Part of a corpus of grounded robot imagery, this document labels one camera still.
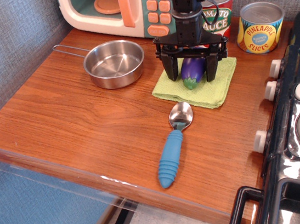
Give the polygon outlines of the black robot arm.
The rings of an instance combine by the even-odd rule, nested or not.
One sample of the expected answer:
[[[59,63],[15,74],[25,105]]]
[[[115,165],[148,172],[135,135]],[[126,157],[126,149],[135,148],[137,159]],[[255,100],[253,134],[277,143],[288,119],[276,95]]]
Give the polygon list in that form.
[[[172,17],[176,31],[173,34],[154,38],[156,57],[163,64],[167,77],[175,81],[178,78],[178,58],[205,58],[207,81],[216,76],[218,62],[227,57],[226,36],[209,33],[203,23],[211,24],[203,13],[205,0],[171,0]]]

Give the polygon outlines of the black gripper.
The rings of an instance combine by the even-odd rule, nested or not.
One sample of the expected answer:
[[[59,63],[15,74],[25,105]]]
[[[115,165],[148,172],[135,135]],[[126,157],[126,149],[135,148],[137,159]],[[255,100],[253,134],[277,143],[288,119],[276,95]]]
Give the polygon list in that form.
[[[207,81],[215,79],[218,59],[227,56],[227,37],[209,33],[203,28],[208,23],[200,8],[196,12],[173,14],[176,31],[170,35],[154,38],[156,57],[163,64],[167,77],[178,78],[178,58],[206,57]]]

